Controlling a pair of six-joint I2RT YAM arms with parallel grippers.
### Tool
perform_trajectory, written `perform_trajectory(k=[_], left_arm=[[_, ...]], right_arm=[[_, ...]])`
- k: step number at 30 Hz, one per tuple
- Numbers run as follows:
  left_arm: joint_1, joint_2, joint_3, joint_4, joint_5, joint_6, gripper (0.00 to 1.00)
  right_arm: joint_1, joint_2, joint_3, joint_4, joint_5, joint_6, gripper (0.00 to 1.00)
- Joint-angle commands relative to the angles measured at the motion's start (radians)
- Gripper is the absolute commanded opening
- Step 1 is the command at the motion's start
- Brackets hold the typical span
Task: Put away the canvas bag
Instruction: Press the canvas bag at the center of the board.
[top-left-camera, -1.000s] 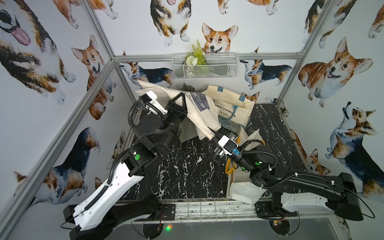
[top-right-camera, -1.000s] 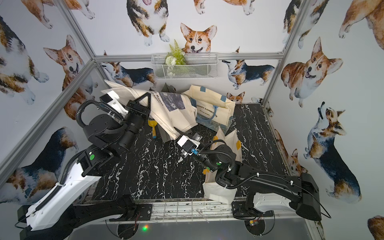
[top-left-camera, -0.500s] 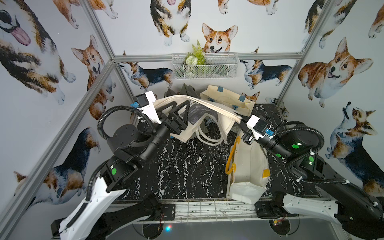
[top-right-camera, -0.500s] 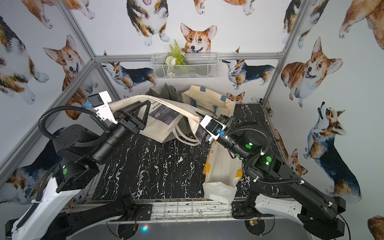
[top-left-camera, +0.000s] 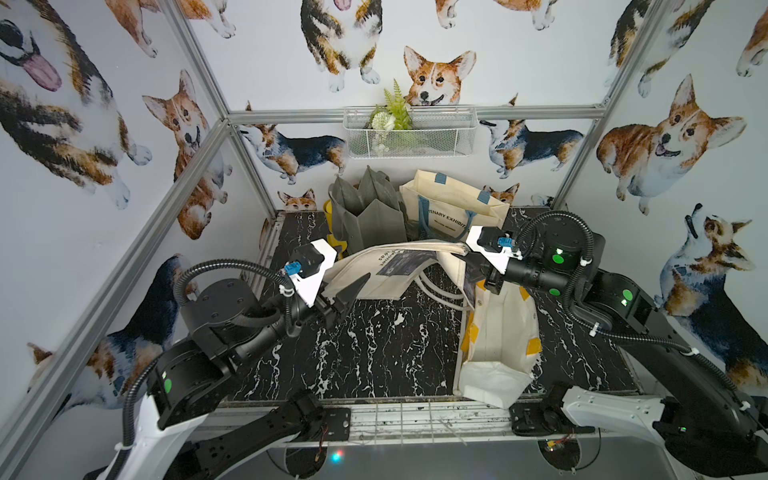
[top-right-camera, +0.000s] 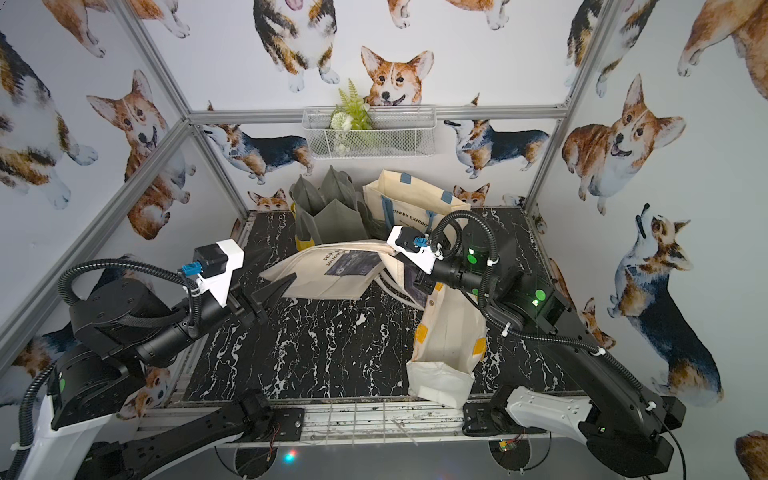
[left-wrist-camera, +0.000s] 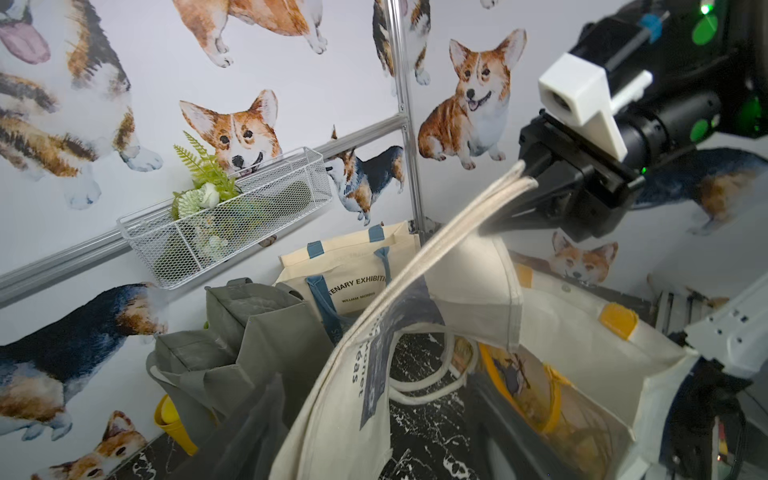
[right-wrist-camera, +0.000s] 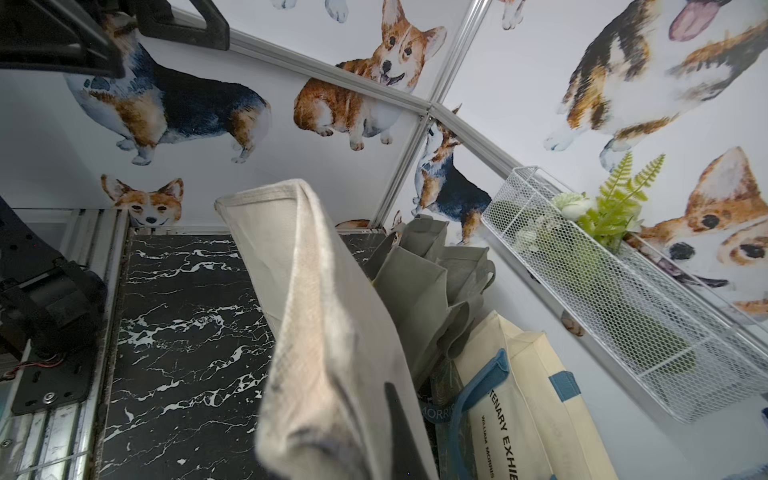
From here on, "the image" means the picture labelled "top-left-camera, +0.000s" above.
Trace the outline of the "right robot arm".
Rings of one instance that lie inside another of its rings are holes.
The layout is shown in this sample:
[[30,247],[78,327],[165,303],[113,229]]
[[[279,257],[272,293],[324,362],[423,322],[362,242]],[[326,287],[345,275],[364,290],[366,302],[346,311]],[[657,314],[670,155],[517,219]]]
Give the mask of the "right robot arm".
[[634,281],[601,268],[604,238],[582,218],[556,210],[512,231],[472,225],[465,243],[465,261],[490,292],[515,284],[553,297],[570,322],[611,340],[666,390],[663,397],[613,396],[559,382],[532,412],[512,409],[516,434],[608,430],[661,446],[711,478],[766,471],[758,402],[686,343]]

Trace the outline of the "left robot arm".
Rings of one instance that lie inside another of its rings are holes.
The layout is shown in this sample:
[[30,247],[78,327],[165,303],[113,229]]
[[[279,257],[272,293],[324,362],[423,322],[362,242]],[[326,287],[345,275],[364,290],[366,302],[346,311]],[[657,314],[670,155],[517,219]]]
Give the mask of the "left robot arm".
[[238,259],[186,270],[174,297],[190,333],[151,360],[133,382],[116,455],[88,478],[218,479],[295,441],[319,443],[310,466],[297,477],[321,468],[334,414],[309,390],[226,434],[202,441],[190,436],[266,353],[314,321],[332,326],[349,314],[370,277],[364,274],[327,298],[323,275],[333,262],[310,246],[278,271]]

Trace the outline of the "cream canvas bag with print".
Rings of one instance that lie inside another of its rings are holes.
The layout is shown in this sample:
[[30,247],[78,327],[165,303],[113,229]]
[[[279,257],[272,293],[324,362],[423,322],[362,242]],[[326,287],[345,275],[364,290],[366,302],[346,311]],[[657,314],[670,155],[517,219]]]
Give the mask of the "cream canvas bag with print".
[[[468,280],[462,242],[440,240],[379,245],[355,253],[324,275],[324,295],[334,297],[363,276],[368,280],[357,297],[361,300],[398,300],[415,283],[430,298],[454,309],[475,306],[475,284]],[[424,270],[439,265],[459,292],[449,293],[429,280]]]

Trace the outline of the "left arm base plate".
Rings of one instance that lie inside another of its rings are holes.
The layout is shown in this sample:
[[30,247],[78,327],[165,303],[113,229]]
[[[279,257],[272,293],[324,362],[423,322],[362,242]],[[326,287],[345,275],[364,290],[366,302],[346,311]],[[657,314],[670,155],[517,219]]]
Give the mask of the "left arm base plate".
[[349,440],[352,410],[350,408],[321,408],[312,413],[296,442],[345,442]]

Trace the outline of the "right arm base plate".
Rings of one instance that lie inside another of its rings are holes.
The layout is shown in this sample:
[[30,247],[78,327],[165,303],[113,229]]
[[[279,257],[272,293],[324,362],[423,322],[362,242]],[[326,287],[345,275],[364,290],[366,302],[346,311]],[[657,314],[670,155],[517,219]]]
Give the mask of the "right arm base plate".
[[595,427],[578,426],[560,409],[545,402],[515,403],[509,408],[511,429],[521,437],[553,437],[592,434]]

